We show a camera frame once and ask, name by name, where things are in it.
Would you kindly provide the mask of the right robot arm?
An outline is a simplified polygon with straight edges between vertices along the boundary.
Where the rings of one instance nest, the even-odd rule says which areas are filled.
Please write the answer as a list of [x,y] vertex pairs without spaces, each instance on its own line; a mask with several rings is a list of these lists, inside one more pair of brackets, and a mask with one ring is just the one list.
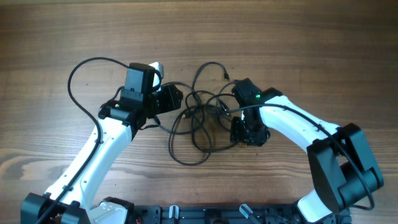
[[265,208],[265,222],[344,223],[350,210],[372,210],[382,172],[361,128],[339,126],[294,105],[275,88],[260,90],[246,78],[231,90],[242,112],[231,123],[231,142],[262,146],[271,129],[296,143],[308,157],[314,189],[291,205]]

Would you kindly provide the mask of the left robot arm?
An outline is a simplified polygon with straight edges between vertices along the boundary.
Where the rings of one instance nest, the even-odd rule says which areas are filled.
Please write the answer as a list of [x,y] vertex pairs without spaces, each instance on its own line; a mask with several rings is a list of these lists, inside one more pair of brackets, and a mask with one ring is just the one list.
[[95,127],[76,158],[43,195],[30,193],[21,207],[21,223],[141,223],[134,204],[114,197],[93,207],[105,175],[147,119],[179,109],[183,93],[162,84],[163,65],[131,63],[126,81],[103,104]]

